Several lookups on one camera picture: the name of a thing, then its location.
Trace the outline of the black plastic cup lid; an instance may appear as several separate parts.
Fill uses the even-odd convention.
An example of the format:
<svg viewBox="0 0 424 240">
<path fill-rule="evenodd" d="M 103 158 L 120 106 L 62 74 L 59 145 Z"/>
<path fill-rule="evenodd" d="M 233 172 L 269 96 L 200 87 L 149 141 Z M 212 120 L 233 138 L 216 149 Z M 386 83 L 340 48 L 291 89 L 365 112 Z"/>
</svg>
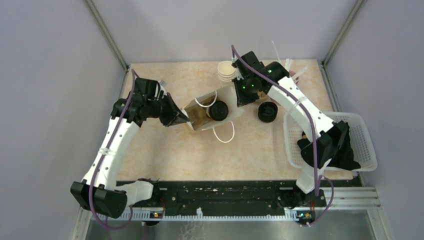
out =
<svg viewBox="0 0 424 240">
<path fill-rule="evenodd" d="M 221 100 L 216 101 L 208 108 L 207 115 L 214 121 L 223 121 L 229 115 L 228 105 Z"/>
</svg>

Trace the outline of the brown paper bag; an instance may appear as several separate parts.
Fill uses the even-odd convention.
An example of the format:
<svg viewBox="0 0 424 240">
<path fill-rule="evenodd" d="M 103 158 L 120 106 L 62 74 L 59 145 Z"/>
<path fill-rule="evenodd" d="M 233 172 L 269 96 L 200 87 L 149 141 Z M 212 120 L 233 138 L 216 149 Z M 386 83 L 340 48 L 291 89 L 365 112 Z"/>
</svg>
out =
<svg viewBox="0 0 424 240">
<path fill-rule="evenodd" d="M 235 137 L 235 120 L 241 117 L 244 110 L 238 107 L 236 89 L 232 85 L 218 88 L 210 93 L 198 96 L 182 108 L 189 121 L 188 128 L 192 132 L 212 130 L 216 139 L 224 144 L 231 142 Z M 216 128 L 231 124 L 232 135 L 228 140 L 222 140 Z"/>
</svg>

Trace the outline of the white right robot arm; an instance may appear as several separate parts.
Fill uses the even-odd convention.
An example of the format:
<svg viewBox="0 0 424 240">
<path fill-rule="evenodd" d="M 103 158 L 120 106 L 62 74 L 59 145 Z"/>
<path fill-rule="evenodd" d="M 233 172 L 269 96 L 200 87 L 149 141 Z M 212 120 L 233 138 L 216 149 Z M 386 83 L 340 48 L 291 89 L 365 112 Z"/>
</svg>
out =
<svg viewBox="0 0 424 240">
<path fill-rule="evenodd" d="M 279 62 L 264 65 L 253 51 L 239 55 L 233 48 L 232 66 L 239 72 L 233 79 L 238 107 L 252 104 L 263 92 L 283 107 L 305 133 L 309 142 L 300 149 L 305 163 L 296 180 L 299 189 L 293 192 L 293 200 L 299 206 L 307 206 L 314 198 L 312 191 L 319 192 L 325 168 L 347 144 L 349 125 L 336 122 L 319 110 Z"/>
</svg>

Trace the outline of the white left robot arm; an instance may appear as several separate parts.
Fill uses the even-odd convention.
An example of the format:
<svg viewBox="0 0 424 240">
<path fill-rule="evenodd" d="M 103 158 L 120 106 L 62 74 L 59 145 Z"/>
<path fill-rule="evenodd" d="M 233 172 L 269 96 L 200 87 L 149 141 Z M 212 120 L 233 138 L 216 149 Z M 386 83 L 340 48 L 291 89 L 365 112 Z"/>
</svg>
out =
<svg viewBox="0 0 424 240">
<path fill-rule="evenodd" d="M 130 143 L 149 118 L 159 119 L 165 127 L 189 121 L 159 81 L 136 77 L 127 98 L 114 103 L 104 140 L 88 172 L 71 184 L 70 193 L 84 210 L 117 219 L 137 202 L 149 207 L 160 202 L 161 194 L 150 180 L 117 185 Z"/>
</svg>

